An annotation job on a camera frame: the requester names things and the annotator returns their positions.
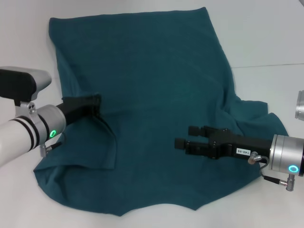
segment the towel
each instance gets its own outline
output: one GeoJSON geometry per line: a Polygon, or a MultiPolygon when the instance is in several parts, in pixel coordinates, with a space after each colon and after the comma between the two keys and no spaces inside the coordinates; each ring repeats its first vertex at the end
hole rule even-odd
{"type": "Polygon", "coordinates": [[[63,96],[102,96],[103,123],[83,118],[34,170],[60,204],[124,213],[170,203],[190,209],[259,177],[245,160],[186,155],[188,126],[272,140],[287,132],[263,102],[241,101],[206,8],[49,22],[63,96]]]}

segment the black wire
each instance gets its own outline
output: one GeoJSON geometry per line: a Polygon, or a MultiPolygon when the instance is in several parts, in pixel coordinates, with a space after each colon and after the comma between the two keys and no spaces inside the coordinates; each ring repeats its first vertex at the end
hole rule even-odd
{"type": "Polygon", "coordinates": [[[266,159],[266,161],[267,161],[266,164],[263,165],[263,166],[260,168],[260,174],[261,174],[261,176],[262,176],[262,177],[265,177],[264,174],[262,173],[262,169],[264,169],[264,168],[269,164],[269,158],[267,158],[267,157],[265,157],[265,156],[261,156],[261,158],[262,158],[262,159],[266,159]]]}
{"type": "Polygon", "coordinates": [[[65,144],[67,142],[67,137],[66,134],[64,132],[62,132],[63,135],[63,142],[56,142],[53,145],[50,145],[48,148],[51,148],[51,150],[61,146],[62,144],[65,144]]]}

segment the white table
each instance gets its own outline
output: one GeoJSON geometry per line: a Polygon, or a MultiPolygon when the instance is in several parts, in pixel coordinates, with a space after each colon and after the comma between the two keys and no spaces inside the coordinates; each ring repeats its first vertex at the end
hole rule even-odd
{"type": "MultiPolygon", "coordinates": [[[[304,138],[304,122],[294,119],[297,93],[304,89],[304,65],[255,67],[304,63],[304,7],[298,0],[2,0],[0,66],[47,70],[53,82],[39,94],[36,104],[57,105],[61,91],[48,37],[50,17],[192,10],[204,6],[233,67],[237,94],[244,100],[268,102],[269,110],[280,117],[289,134],[304,138]]],[[[0,99],[0,106],[0,123],[14,117],[12,101],[0,99]]],[[[258,179],[197,211],[163,204],[117,217],[67,208],[49,199],[32,172],[40,159],[34,150],[0,168],[0,227],[303,226],[301,178],[296,178],[294,192],[258,179]]],[[[270,171],[268,175],[286,178],[270,171]]]]}

